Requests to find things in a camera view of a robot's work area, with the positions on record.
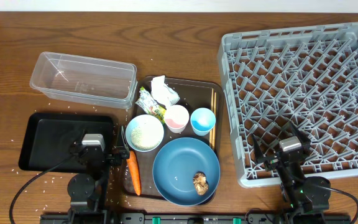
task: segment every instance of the blue cup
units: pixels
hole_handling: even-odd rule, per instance
[[[215,126],[215,114],[207,108],[198,108],[190,117],[191,127],[199,136],[208,134]]]

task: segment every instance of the orange carrot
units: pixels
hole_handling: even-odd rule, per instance
[[[135,152],[131,151],[129,159],[127,159],[127,164],[129,168],[129,172],[132,177],[132,184],[134,185],[134,189],[136,194],[139,196],[142,192],[142,188],[140,186],[140,176],[139,176],[139,168],[137,166]]]

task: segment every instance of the wooden table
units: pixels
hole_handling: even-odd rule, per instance
[[[342,22],[358,22],[358,14],[0,12],[0,223],[9,222],[13,196],[36,174],[17,166],[27,120],[32,113],[117,113],[125,122],[124,110],[94,109],[90,105],[51,100],[31,89],[29,80],[41,52],[133,63],[137,66],[138,80],[165,74],[220,84],[216,54],[224,34]],[[278,186],[243,189],[237,183],[226,109],[222,132],[219,152],[222,176],[211,203],[179,207],[161,200],[126,198],[114,182],[107,205],[119,211],[147,213],[245,214],[251,208],[287,207]],[[67,211],[70,198],[66,189],[71,176],[50,173],[31,184],[16,203],[16,222],[37,223],[44,212]],[[332,187],[358,198],[358,177],[331,183]],[[355,203],[345,196],[332,194],[329,202],[329,213],[355,214]]]

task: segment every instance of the bowl of rice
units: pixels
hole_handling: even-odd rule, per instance
[[[155,149],[164,137],[161,122],[152,115],[143,114],[132,119],[125,130],[125,138],[133,150],[148,152]]]

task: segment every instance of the blue bowl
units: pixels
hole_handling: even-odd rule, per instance
[[[198,108],[190,117],[191,127],[199,136],[208,134],[215,126],[215,114],[207,108]]]
[[[207,192],[200,196],[193,184],[197,172],[206,176]],[[218,158],[204,142],[194,138],[175,139],[155,157],[153,180],[160,194],[177,205],[203,203],[214,194],[221,176]]]

